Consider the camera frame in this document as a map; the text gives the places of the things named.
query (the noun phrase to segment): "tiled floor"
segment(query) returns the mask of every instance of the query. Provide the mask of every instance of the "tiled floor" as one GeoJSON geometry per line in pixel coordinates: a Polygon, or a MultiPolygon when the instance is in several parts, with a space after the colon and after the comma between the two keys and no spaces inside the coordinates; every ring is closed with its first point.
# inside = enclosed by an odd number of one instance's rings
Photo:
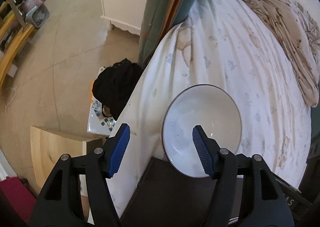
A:
{"type": "Polygon", "coordinates": [[[114,29],[107,32],[100,18],[100,0],[47,0],[47,22],[33,34],[17,57],[14,79],[3,86],[16,87],[17,95],[4,112],[0,102],[0,148],[19,175],[36,192],[30,150],[30,126],[41,126],[80,136],[87,131],[91,83],[101,66],[125,57],[138,59],[138,37],[114,29]]]}

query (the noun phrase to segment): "white cable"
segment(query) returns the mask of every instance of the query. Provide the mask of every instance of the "white cable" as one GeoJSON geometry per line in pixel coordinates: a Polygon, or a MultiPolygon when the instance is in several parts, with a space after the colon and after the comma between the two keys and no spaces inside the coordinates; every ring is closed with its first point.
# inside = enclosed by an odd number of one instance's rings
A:
{"type": "Polygon", "coordinates": [[[12,103],[12,101],[14,100],[14,98],[15,98],[16,95],[17,95],[17,87],[16,87],[16,86],[15,86],[14,88],[12,88],[12,87],[7,87],[5,90],[4,90],[4,91],[2,92],[2,94],[1,94],[1,95],[2,95],[2,99],[3,99],[3,102],[4,102],[4,114],[7,113],[7,107],[12,103]],[[9,102],[8,104],[5,102],[4,96],[3,96],[4,91],[7,90],[7,89],[9,89],[9,90],[14,90],[14,91],[15,91],[14,96],[11,98],[11,100],[10,100],[10,102],[9,102]]]}

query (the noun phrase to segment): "beige blanket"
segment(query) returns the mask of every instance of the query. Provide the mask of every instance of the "beige blanket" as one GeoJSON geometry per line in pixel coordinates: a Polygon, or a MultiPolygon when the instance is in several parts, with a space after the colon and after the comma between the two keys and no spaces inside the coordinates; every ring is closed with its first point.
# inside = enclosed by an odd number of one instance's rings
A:
{"type": "Polygon", "coordinates": [[[320,73],[320,33],[317,23],[295,0],[243,1],[283,47],[306,104],[317,106],[320,73]]]}

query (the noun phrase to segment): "white bowl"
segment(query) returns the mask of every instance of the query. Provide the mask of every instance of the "white bowl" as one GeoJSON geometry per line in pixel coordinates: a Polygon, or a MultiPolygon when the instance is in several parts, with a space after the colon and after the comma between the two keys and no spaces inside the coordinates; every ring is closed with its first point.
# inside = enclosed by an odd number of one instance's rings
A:
{"type": "Polygon", "coordinates": [[[233,99],[213,85],[192,86],[170,104],[162,125],[166,155],[182,174],[206,177],[192,141],[192,129],[196,125],[201,125],[221,148],[235,153],[241,139],[241,117],[233,99]]]}

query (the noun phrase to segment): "bed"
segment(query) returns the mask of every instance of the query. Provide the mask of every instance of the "bed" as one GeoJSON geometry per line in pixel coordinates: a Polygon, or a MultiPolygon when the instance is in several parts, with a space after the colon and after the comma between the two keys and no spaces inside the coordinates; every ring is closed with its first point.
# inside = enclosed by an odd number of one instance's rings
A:
{"type": "MultiPolygon", "coordinates": [[[[318,0],[297,1],[320,22],[318,0]]],[[[222,88],[237,104],[243,130],[236,153],[261,154],[273,172],[299,186],[310,148],[310,105],[283,47],[244,1],[196,0],[157,46],[110,135],[121,123],[131,128],[119,172],[107,180],[119,216],[150,157],[165,160],[161,124],[170,102],[201,83],[222,88]]]]}

